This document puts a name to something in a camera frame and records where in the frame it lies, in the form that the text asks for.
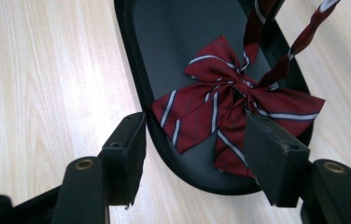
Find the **light wood surface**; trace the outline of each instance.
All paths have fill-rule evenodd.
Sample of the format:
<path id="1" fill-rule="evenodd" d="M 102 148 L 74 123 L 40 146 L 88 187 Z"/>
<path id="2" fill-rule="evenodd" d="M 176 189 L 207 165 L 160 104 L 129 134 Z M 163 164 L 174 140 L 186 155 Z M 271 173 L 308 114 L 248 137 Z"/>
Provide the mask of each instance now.
<path id="1" fill-rule="evenodd" d="M 319 4 L 286 1 L 277 21 L 288 42 Z M 297 60 L 311 93 L 327 100 L 310 160 L 351 167 L 351 1 Z M 16 205 L 60 185 L 68 162 L 97 155 L 121 119 L 140 110 L 113 1 L 0 0 L 0 194 Z M 262 192 L 194 189 L 148 137 L 135 205 L 111 207 L 110 215 L 112 223 L 300 223 L 299 211 L 271 207 Z"/>

